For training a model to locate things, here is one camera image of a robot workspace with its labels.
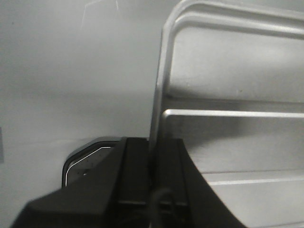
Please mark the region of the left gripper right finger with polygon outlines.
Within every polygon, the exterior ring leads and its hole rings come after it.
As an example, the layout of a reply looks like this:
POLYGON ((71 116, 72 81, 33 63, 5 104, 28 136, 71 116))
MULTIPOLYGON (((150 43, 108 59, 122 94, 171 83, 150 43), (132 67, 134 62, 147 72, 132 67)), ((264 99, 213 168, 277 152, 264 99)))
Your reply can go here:
POLYGON ((190 158, 183 140, 154 150, 153 228, 243 228, 190 158))

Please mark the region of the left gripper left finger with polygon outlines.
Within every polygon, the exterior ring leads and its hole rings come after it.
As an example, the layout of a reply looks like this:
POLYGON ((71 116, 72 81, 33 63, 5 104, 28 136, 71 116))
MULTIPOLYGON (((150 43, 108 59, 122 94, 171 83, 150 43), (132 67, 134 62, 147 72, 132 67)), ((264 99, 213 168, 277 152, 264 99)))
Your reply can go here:
POLYGON ((14 228, 147 228, 148 142, 123 138, 86 175, 28 202, 14 228))

